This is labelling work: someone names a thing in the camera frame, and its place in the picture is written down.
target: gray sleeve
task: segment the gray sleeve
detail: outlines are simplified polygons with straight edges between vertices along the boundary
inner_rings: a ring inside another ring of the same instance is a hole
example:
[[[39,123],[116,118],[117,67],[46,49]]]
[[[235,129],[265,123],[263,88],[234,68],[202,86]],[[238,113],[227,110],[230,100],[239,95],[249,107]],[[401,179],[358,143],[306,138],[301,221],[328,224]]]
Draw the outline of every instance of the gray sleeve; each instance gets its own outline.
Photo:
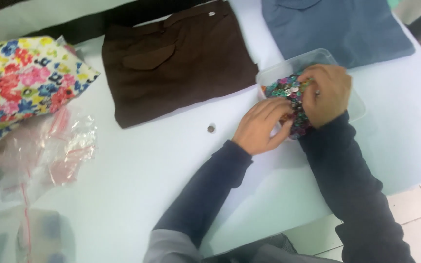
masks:
[[[201,263],[202,256],[182,232],[157,229],[150,235],[143,263]]]

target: navy sleeve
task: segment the navy sleeve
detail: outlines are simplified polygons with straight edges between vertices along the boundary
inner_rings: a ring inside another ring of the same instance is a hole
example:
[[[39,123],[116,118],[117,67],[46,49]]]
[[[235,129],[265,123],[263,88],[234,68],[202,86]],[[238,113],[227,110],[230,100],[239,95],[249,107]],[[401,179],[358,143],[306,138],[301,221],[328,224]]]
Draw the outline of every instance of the navy sleeve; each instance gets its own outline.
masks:
[[[199,248],[230,190],[241,185],[251,158],[240,146],[226,141],[195,173],[154,230],[185,233]]]
[[[414,262],[409,245],[394,221],[383,184],[371,175],[355,129],[345,112],[299,141],[334,215],[343,221],[336,232],[344,244],[345,262]]]

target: folded brown cloth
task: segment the folded brown cloth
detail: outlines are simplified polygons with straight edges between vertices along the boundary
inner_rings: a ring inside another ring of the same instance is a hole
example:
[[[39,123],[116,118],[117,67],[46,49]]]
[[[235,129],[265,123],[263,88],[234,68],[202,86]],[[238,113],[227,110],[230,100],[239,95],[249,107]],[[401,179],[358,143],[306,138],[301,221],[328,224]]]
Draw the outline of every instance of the folded brown cloth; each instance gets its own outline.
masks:
[[[121,128],[250,87],[258,72],[222,1],[145,26],[113,25],[102,58]]]

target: folded blue shirt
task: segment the folded blue shirt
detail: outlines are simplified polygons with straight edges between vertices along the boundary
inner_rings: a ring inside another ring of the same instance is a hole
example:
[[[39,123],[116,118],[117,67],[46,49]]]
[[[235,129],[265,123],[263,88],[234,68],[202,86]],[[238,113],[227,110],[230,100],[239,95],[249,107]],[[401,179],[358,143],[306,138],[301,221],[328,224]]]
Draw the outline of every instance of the folded blue shirt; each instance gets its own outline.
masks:
[[[386,0],[262,0],[262,15],[285,59],[324,48],[353,68],[415,52]]]

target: tiled floor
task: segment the tiled floor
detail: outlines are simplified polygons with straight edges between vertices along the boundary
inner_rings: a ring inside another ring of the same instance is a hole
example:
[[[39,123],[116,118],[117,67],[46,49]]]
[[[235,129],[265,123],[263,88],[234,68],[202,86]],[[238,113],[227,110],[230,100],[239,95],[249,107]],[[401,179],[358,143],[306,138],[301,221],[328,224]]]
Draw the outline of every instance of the tiled floor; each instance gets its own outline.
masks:
[[[421,263],[421,185],[388,197],[396,222],[404,229],[412,256]],[[284,232],[301,254],[316,255],[342,261],[342,242],[334,228],[341,224],[334,215]]]

